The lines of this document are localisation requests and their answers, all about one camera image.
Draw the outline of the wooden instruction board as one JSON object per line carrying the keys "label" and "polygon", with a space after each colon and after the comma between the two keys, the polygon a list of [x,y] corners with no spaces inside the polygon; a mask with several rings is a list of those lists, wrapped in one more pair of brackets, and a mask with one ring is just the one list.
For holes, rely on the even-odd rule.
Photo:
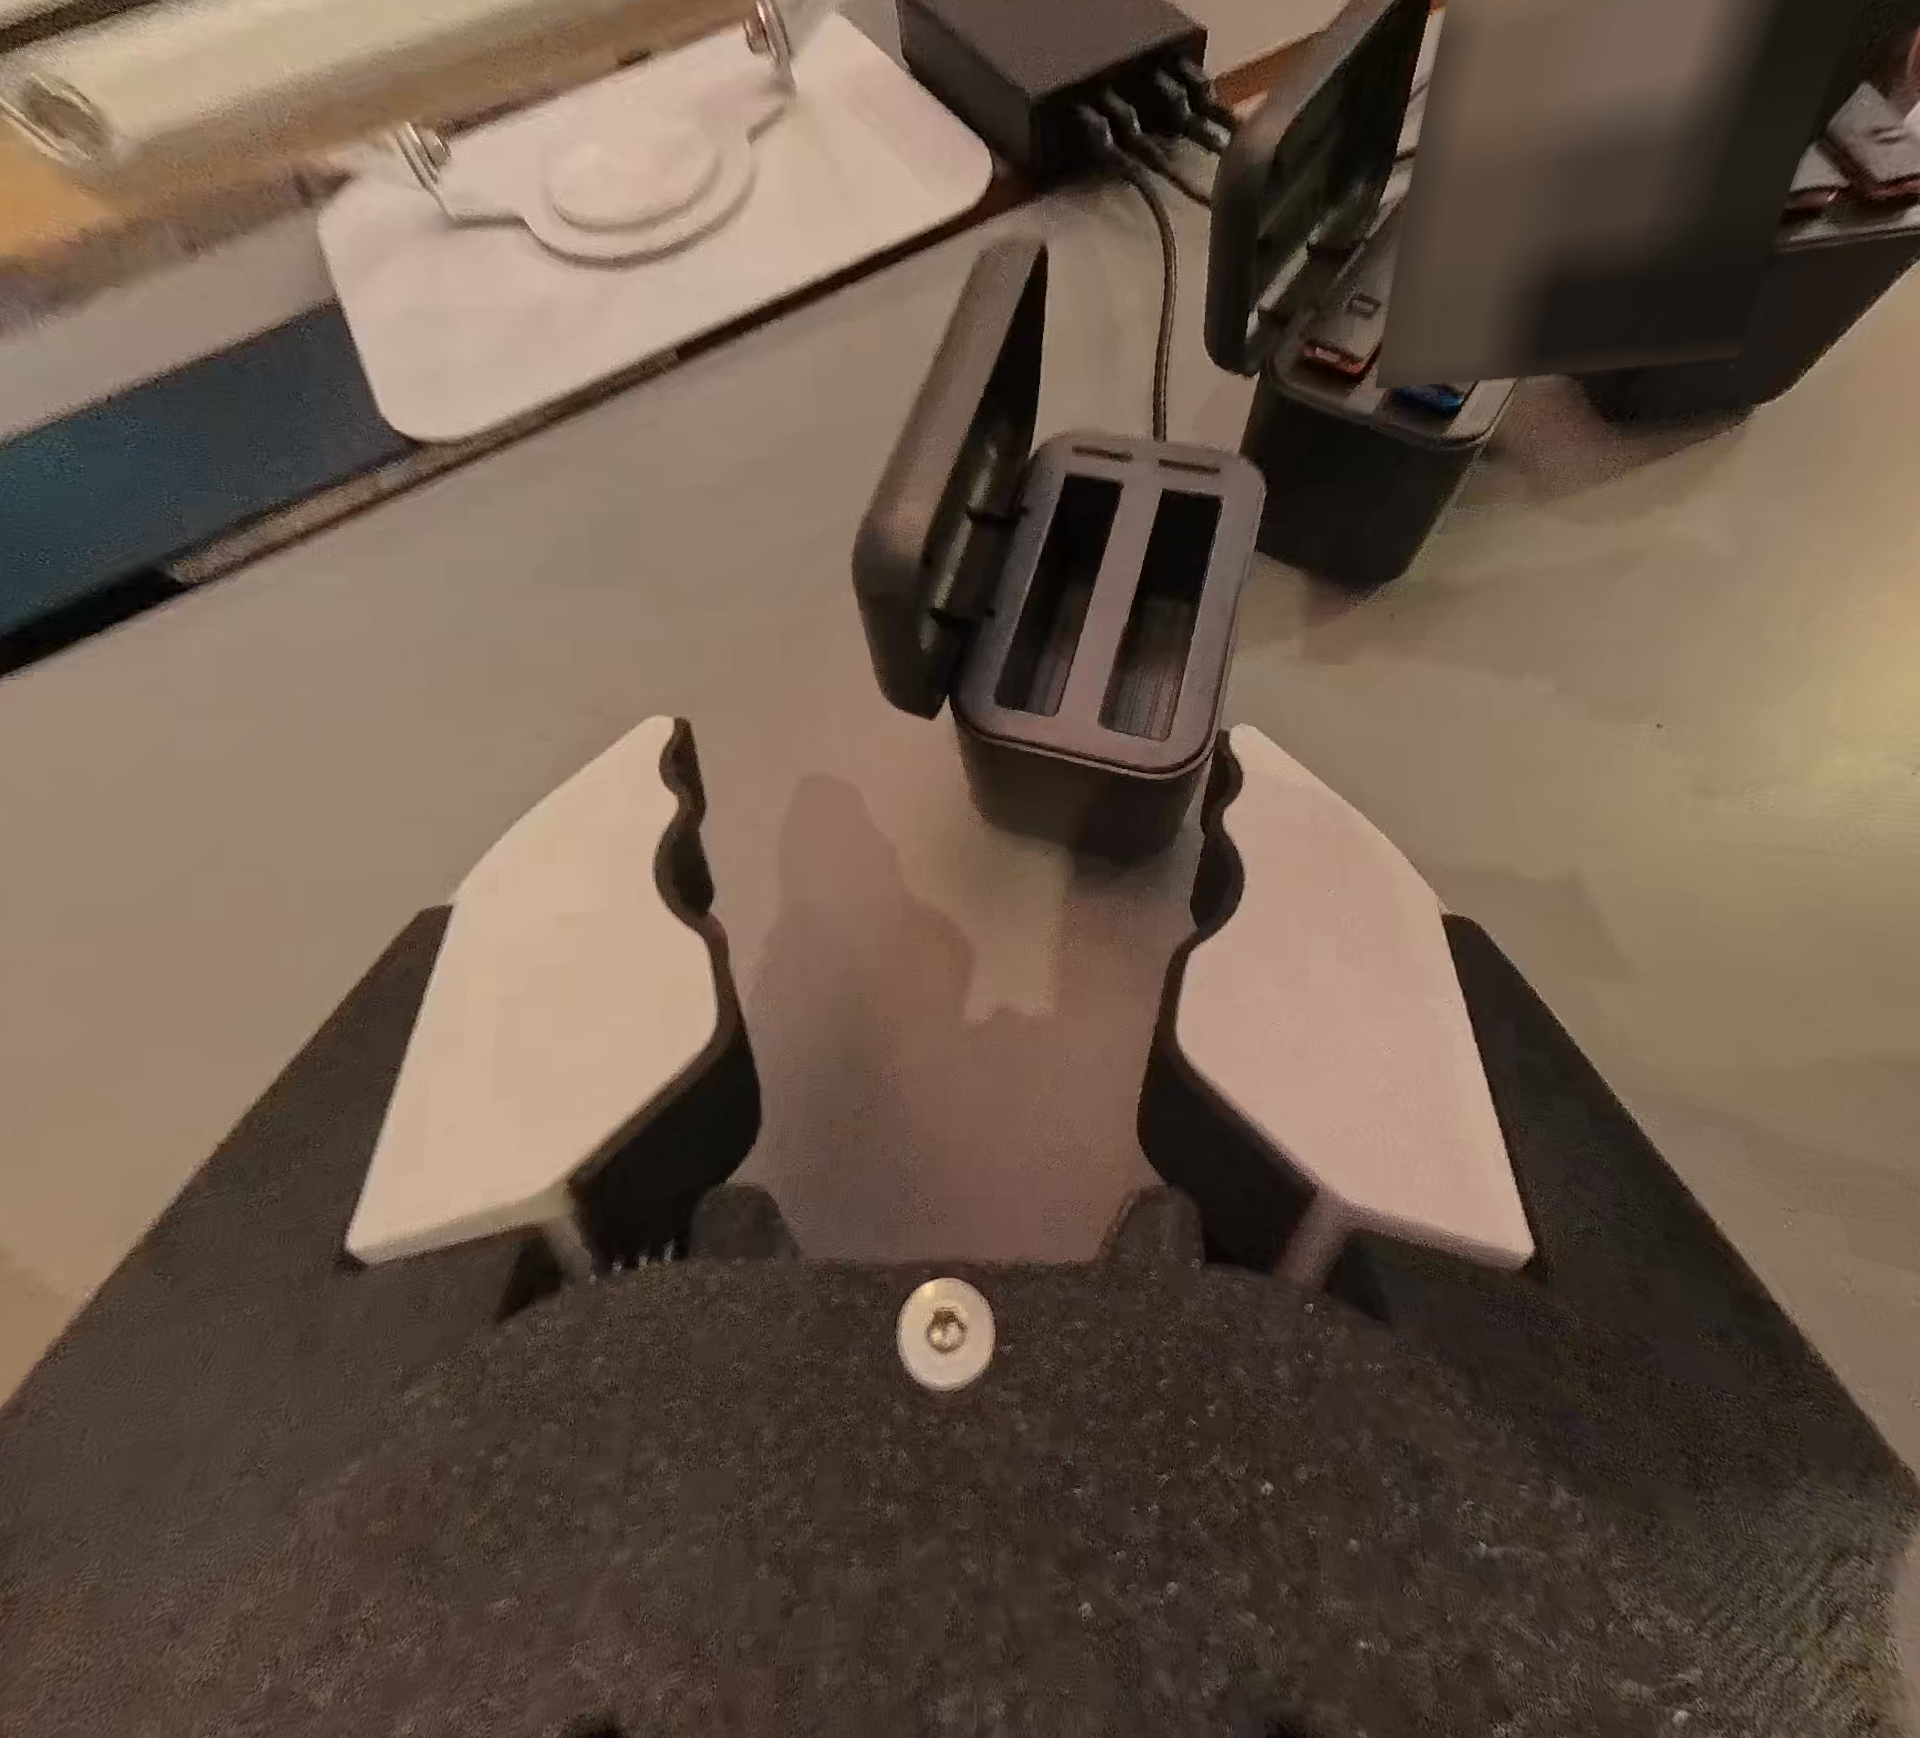
{"label": "wooden instruction board", "polygon": [[748,13],[756,0],[666,0],[625,11],[603,25],[570,34],[557,56],[532,61],[492,61],[434,89],[412,116],[382,124],[361,137],[300,156],[294,162],[254,162],[213,172],[175,172],[159,181],[92,185],[43,156],[5,121],[5,257],[43,260],[67,253],[74,241],[133,226],[152,213],[197,205],[228,185],[275,181],[304,167],[322,167],[353,141],[407,121],[433,124],[492,111],[512,99],[540,96],[644,49],[676,46]]}

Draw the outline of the black battery charger case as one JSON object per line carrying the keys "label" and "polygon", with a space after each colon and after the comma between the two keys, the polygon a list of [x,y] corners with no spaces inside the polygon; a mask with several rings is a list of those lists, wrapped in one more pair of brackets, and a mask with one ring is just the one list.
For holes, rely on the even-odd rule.
{"label": "black battery charger case", "polygon": [[1750,414],[1800,382],[1917,258],[1915,108],[1869,76],[1797,169],[1739,354],[1585,373],[1575,386],[1612,424]]}
{"label": "black battery charger case", "polygon": [[1265,481],[1258,546],[1350,591],[1407,570],[1520,386],[1476,380],[1436,423],[1388,402],[1379,364],[1355,386],[1294,364],[1303,332],[1386,332],[1432,4],[1348,0],[1236,126],[1210,191],[1203,346],[1256,382],[1240,452]]}
{"label": "black battery charger case", "polygon": [[974,263],[851,557],[878,688],[947,715],[986,823],[1130,865],[1216,753],[1265,483],[1155,437],[1036,440],[1048,248]]}

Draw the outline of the dark flat mat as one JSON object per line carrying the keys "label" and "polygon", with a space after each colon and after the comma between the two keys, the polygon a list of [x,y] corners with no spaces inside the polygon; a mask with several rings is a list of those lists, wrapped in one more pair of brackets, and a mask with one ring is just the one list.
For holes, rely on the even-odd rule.
{"label": "dark flat mat", "polygon": [[5,672],[175,598],[181,559],[411,450],[374,406],[338,308],[15,437]]}

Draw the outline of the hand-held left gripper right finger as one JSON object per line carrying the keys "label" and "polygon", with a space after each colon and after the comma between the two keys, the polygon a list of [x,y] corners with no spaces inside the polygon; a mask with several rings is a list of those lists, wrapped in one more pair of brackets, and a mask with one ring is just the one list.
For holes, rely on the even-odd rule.
{"label": "hand-held left gripper right finger", "polygon": [[1493,1273],[1536,1245],[1438,895],[1258,729],[1201,801],[1140,1148],[1207,1259],[1331,1275],[1379,1240]]}

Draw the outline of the white clip bar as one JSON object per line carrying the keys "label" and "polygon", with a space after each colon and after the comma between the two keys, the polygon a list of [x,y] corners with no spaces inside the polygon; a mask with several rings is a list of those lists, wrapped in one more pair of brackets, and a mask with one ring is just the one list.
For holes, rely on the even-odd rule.
{"label": "white clip bar", "polygon": [[169,0],[5,58],[5,121],[92,185],[294,162],[666,0]]}

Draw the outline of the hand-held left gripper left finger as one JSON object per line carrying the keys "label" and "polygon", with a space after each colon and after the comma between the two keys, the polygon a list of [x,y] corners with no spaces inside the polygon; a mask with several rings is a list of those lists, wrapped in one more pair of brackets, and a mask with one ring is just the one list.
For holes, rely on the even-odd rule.
{"label": "hand-held left gripper left finger", "polygon": [[455,889],[349,1222],[363,1266],[538,1235],[561,1266],[681,1245],[760,1134],[690,720],[646,718]]}

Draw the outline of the black charging hub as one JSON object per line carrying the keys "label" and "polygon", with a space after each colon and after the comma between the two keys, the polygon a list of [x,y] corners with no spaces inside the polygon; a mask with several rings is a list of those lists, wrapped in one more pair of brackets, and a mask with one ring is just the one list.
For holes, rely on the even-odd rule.
{"label": "black charging hub", "polygon": [[911,76],[1034,185],[1091,169],[1119,134],[1218,126],[1207,30],[1169,0],[894,0]]}

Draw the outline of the white base mat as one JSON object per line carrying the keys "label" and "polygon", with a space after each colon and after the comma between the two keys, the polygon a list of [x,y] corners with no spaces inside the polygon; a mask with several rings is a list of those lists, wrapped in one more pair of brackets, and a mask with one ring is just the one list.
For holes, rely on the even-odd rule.
{"label": "white base mat", "polygon": [[[522,163],[589,108],[663,110],[767,76],[741,34],[614,69],[450,147]],[[894,56],[828,15],[798,56],[795,105],[757,143],[734,220],[658,263],[564,263],[514,226],[450,226],[418,185],[363,175],[319,220],[320,253],[374,406],[421,444],[519,424],[972,215],[988,146]]]}

